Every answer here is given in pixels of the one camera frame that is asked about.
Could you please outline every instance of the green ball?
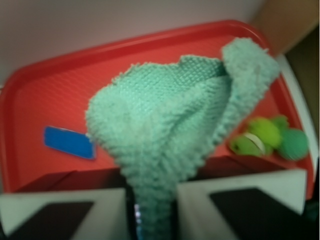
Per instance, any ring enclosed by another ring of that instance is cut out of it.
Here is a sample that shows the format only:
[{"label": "green ball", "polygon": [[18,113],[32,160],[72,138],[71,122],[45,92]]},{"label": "green ball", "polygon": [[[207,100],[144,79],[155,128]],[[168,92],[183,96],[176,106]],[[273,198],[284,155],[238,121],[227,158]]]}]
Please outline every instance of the green ball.
[{"label": "green ball", "polygon": [[299,161],[307,156],[309,152],[306,134],[294,128],[283,130],[282,143],[277,149],[281,157],[286,160]]}]

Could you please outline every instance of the green towel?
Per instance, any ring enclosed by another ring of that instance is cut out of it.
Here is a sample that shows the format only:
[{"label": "green towel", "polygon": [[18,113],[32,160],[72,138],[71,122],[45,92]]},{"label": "green towel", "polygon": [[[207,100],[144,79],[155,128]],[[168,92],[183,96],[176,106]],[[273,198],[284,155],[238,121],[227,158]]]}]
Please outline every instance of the green towel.
[{"label": "green towel", "polygon": [[279,75],[249,38],[236,38],[222,56],[134,65],[89,102],[88,134],[132,186],[144,240],[170,239],[177,184],[195,176]]}]

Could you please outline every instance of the knitted dishcloth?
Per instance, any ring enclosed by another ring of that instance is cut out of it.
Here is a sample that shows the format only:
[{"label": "knitted dishcloth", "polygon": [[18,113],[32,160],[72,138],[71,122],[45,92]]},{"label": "knitted dishcloth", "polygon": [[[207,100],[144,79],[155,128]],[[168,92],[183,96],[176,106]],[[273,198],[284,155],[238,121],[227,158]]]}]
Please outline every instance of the knitted dishcloth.
[{"label": "knitted dishcloth", "polygon": [[144,240],[170,239],[177,183],[196,174],[278,75],[265,50],[236,38],[222,61],[185,55],[137,64],[90,100],[88,134],[132,186]]}]

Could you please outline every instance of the green toy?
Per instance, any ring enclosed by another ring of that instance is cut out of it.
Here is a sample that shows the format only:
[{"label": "green toy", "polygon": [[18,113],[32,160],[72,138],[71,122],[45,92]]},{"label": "green toy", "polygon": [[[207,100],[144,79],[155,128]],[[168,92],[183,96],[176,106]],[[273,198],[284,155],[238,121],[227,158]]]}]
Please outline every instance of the green toy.
[{"label": "green toy", "polygon": [[256,157],[277,150],[284,159],[298,161],[308,154],[308,139],[303,131],[289,128],[284,115],[272,119],[257,117],[248,123],[245,133],[229,142],[229,148],[237,155]]}]

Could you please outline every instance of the mint green cloth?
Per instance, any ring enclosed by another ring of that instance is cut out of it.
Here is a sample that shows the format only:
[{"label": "mint green cloth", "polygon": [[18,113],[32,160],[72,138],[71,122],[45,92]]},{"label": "mint green cloth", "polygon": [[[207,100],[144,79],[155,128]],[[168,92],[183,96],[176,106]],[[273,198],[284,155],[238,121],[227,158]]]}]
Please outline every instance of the mint green cloth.
[{"label": "mint green cloth", "polygon": [[88,134],[132,186],[144,240],[170,239],[177,184],[195,176],[279,75],[251,39],[236,38],[222,56],[134,65],[89,102]]}]

